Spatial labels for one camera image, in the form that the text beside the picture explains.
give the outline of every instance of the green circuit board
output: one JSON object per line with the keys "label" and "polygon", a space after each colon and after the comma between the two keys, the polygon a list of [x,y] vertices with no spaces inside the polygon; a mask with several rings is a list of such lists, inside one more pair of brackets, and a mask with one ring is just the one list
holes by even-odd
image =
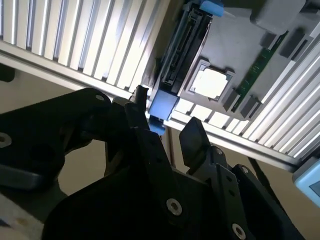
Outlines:
{"label": "green circuit board", "polygon": [[288,32],[281,35],[274,46],[271,49],[263,48],[254,61],[253,65],[250,67],[249,71],[241,81],[240,85],[236,89],[236,92],[240,95],[239,99],[235,103],[235,105],[232,108],[232,112],[235,112],[237,108],[239,107],[240,103],[244,100],[245,96],[248,94],[251,87],[254,85],[260,74],[263,72],[263,70],[266,68],[267,64],[287,36]]}

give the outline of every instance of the blue plastic tab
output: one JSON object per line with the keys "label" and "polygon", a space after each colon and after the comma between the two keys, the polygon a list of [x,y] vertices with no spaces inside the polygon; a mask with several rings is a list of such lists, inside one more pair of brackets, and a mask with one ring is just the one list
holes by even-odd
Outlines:
{"label": "blue plastic tab", "polygon": [[224,4],[219,0],[201,0],[200,9],[214,16],[224,15]]}
{"label": "blue plastic tab", "polygon": [[307,169],[294,180],[294,184],[320,207],[320,159],[311,166],[308,166]]}
{"label": "blue plastic tab", "polygon": [[158,119],[169,120],[171,112],[174,110],[178,100],[178,96],[163,90],[158,90],[152,101],[149,114]]}
{"label": "blue plastic tab", "polygon": [[165,131],[166,131],[164,123],[159,119],[155,119],[153,117],[150,117],[149,119],[149,128],[150,128],[150,131],[157,133],[160,136],[165,134]]}

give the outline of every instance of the wall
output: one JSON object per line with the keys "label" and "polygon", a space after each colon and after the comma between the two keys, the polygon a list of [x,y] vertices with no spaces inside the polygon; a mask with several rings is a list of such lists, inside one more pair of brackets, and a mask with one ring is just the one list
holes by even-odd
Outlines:
{"label": "wall", "polygon": [[[49,81],[18,72],[13,82],[0,82],[0,113],[70,92],[69,89]],[[172,131],[173,156],[176,167],[180,171],[186,172],[188,168],[183,165],[178,135],[178,131]],[[245,156],[228,149],[221,149],[225,152],[230,165],[239,163],[250,168]],[[260,165],[269,177],[271,186],[279,200],[300,232],[307,240],[320,239],[320,208],[317,208],[295,188],[291,181],[290,173],[264,163]],[[58,179],[60,187],[70,195],[100,179],[104,175],[105,167],[104,144],[94,141],[89,146],[73,151],[66,156],[65,166]]]}

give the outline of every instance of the bolt hole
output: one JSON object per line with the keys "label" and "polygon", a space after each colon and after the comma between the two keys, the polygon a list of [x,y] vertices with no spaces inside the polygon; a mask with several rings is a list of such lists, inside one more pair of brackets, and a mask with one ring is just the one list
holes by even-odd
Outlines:
{"label": "bolt hole", "polygon": [[177,211],[177,210],[179,209],[178,205],[177,205],[175,202],[171,203],[171,207],[172,207],[175,211]]}
{"label": "bolt hole", "polygon": [[100,100],[100,101],[104,101],[105,98],[103,96],[100,96],[100,95],[95,95],[95,98]]}
{"label": "bolt hole", "polygon": [[232,197],[235,196],[235,193],[234,193],[232,190],[229,190],[229,193],[230,193],[230,195],[231,195]]}
{"label": "bolt hole", "polygon": [[238,234],[240,234],[240,235],[243,234],[243,232],[241,231],[241,229],[240,229],[239,227],[236,227],[235,230],[236,230],[236,232],[237,232]]}

